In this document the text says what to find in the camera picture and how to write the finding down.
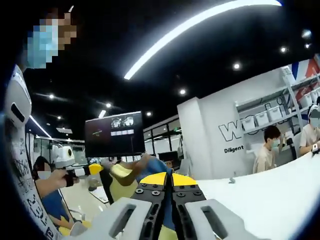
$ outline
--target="white desk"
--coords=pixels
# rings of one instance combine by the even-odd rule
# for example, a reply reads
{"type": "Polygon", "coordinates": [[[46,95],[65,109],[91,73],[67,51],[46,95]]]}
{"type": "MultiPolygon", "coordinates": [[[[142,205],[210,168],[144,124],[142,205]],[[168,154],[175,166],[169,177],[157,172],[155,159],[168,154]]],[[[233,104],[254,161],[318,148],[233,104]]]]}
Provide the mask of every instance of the white desk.
{"type": "Polygon", "coordinates": [[[258,238],[288,240],[308,220],[320,194],[320,155],[247,176],[198,180],[207,199],[216,199],[244,220],[258,238]]]}

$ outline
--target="screw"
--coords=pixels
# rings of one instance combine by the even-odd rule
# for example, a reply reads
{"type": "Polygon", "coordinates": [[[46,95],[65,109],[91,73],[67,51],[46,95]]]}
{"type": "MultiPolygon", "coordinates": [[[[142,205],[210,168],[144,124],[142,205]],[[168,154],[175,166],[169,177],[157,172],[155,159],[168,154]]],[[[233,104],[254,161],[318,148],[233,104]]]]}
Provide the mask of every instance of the screw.
{"type": "Polygon", "coordinates": [[[177,196],[180,197],[180,198],[183,198],[183,197],[185,197],[186,195],[185,195],[183,192],[178,192],[177,196]]]}
{"type": "Polygon", "coordinates": [[[200,191],[194,191],[193,194],[196,196],[200,196],[202,193],[200,191]]]}
{"type": "Polygon", "coordinates": [[[144,190],[141,189],[141,188],[137,188],[137,189],[135,190],[135,193],[136,193],[136,194],[142,194],[143,192],[144,192],[144,190]]]}
{"type": "Polygon", "coordinates": [[[159,196],[160,195],[160,192],[159,191],[152,191],[151,193],[153,196],[159,196]]]}

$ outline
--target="computer screen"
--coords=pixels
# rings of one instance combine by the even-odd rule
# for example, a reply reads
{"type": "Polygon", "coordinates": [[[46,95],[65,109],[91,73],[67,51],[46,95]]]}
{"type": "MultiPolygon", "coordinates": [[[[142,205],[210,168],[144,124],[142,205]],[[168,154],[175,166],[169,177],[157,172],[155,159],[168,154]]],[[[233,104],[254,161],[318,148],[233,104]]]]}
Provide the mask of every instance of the computer screen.
{"type": "Polygon", "coordinates": [[[84,128],[87,158],[133,156],[146,151],[140,111],[88,120],[84,128]]]}

